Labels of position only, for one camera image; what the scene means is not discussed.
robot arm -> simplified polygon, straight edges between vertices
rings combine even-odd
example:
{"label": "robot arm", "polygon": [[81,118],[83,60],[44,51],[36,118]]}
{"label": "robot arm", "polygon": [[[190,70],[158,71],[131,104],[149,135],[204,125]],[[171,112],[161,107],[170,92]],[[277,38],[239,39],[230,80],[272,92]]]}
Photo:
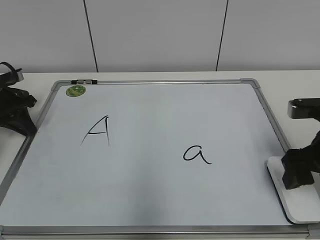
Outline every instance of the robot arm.
{"label": "robot arm", "polygon": [[7,62],[0,62],[10,72],[0,75],[0,127],[11,129],[24,136],[36,134],[27,107],[32,108],[37,100],[27,91],[9,86],[23,80],[22,69],[14,69]]}
{"label": "robot arm", "polygon": [[[295,99],[289,102],[288,114],[293,119],[316,119],[320,122],[320,98]],[[282,181],[287,190],[315,182],[312,173],[320,173],[320,131],[309,146],[289,149],[281,159]]]}

round magnet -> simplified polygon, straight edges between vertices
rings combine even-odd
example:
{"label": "round magnet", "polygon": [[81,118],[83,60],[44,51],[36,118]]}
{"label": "round magnet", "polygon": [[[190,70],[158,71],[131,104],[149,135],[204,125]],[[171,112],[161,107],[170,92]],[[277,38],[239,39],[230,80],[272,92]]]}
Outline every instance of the round magnet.
{"label": "round magnet", "polygon": [[81,85],[71,86],[66,90],[66,95],[69,97],[79,97],[86,92],[86,88]]}

